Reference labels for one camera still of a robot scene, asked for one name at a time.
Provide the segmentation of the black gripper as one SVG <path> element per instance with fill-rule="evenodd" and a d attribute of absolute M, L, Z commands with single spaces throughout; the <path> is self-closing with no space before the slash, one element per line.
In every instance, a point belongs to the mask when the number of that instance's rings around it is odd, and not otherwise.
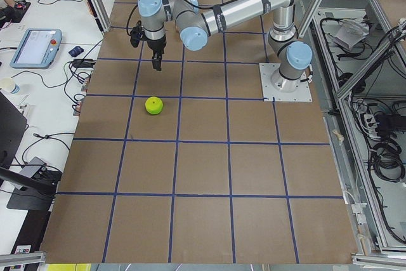
<path fill-rule="evenodd" d="M 166 47 L 166 36 L 162 36 L 160 39 L 149 39 L 147 41 L 148 47 L 153 51 L 152 66 L 156 71 L 162 70 L 162 55 L 164 54 L 164 48 Z"/>

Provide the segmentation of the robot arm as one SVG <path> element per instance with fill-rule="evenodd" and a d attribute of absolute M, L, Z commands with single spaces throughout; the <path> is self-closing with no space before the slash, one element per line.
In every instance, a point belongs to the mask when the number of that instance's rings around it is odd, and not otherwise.
<path fill-rule="evenodd" d="M 148 44 L 153 51 L 153 68 L 160 70 L 166 47 L 166 22 L 175 23 L 188 50 L 198 51 L 206 46 L 209 37 L 272 12 L 273 25 L 268 33 L 268 43 L 280 59 L 280 66 L 272 74 L 271 82 L 279 92 L 292 93 L 313 57 L 311 48 L 298 41 L 294 13 L 299 1 L 229 0 L 211 7 L 200 7 L 197 0 L 138 0 L 136 9 L 141 19 L 128 35 L 133 47 L 141 41 Z"/>

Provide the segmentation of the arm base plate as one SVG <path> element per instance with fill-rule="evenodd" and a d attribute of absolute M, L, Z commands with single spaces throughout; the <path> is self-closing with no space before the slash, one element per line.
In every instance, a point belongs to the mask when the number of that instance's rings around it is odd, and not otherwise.
<path fill-rule="evenodd" d="M 303 102 L 313 101 L 310 83 L 306 72 L 297 80 L 287 80 L 280 75 L 279 63 L 259 63 L 259 74 L 263 100 L 265 102 Z"/>

